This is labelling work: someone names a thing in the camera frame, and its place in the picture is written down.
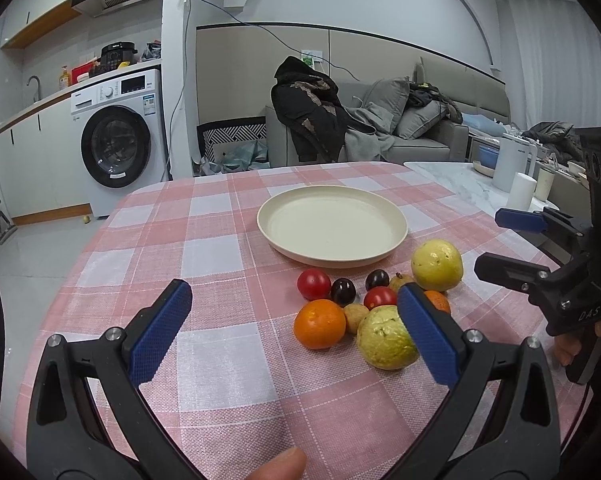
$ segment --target washing machine door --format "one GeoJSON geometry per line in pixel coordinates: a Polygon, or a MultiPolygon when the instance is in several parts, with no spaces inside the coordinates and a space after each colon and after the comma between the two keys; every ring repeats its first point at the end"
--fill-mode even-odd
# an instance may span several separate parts
{"type": "Polygon", "coordinates": [[[119,188],[135,182],[147,166],[151,134],[145,120],[129,108],[98,110],[85,125],[81,140],[89,174],[103,186],[119,188]]]}

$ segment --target washing machine label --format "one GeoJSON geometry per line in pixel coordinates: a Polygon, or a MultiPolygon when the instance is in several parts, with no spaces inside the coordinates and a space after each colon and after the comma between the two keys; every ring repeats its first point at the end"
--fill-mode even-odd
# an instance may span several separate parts
{"type": "Polygon", "coordinates": [[[145,115],[154,115],[156,113],[156,95],[143,95],[142,107],[145,115]]]}

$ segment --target blue gripper pad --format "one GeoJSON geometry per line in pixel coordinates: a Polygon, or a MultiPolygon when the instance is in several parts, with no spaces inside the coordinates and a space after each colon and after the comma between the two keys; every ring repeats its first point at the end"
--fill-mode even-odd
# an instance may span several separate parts
{"type": "Polygon", "coordinates": [[[540,214],[514,209],[499,209],[495,219],[499,227],[527,233],[542,233],[548,227],[547,222],[540,214]]]}
{"type": "Polygon", "coordinates": [[[121,351],[134,386],[154,378],[191,309],[192,287],[172,280],[154,304],[139,311],[127,325],[121,351]]]}
{"type": "Polygon", "coordinates": [[[434,380],[453,388],[460,377],[460,361],[465,356],[460,327],[452,316],[436,310],[416,283],[401,287],[398,308],[434,380]]]}

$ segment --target tile floor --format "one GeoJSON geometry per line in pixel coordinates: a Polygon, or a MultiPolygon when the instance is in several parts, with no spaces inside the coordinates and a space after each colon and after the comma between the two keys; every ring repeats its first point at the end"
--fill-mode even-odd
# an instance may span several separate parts
{"type": "Polygon", "coordinates": [[[0,295],[5,311],[5,377],[0,435],[10,445],[16,398],[47,310],[102,221],[82,218],[18,228],[0,246],[0,295]]]}

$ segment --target mop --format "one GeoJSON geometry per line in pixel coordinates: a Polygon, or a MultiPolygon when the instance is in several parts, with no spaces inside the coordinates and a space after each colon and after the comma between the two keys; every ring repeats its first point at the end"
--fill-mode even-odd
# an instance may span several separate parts
{"type": "Polygon", "coordinates": [[[9,218],[7,218],[7,215],[5,215],[5,213],[3,213],[2,209],[0,208],[0,220],[1,219],[3,220],[3,222],[5,222],[5,230],[2,231],[0,234],[0,245],[7,242],[9,237],[12,234],[14,234],[16,232],[16,230],[18,229],[18,227],[16,227],[16,225],[12,224],[9,221],[9,218]]]}

